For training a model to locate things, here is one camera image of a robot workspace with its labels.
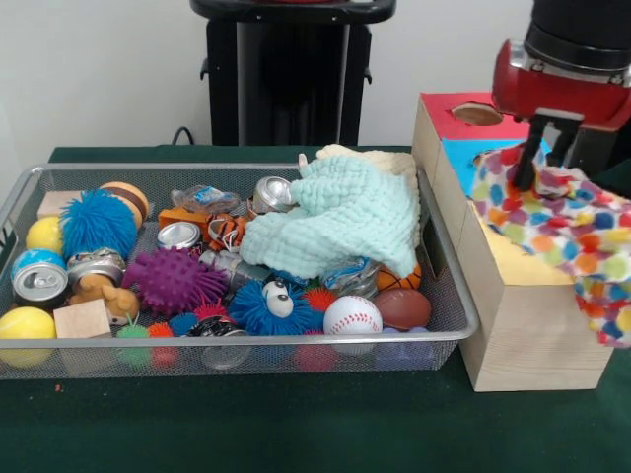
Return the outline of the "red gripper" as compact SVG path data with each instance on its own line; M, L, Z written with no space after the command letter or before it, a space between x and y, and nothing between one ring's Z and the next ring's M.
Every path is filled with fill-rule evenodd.
M580 124L615 131L630 118L630 73L599 76L564 70L530 56L522 42L507 40L497 54L492 99L498 111L529 121L513 177L515 188L528 191L535 180L533 160L546 117L569 119L550 122L559 135L546 155L546 163L560 168Z

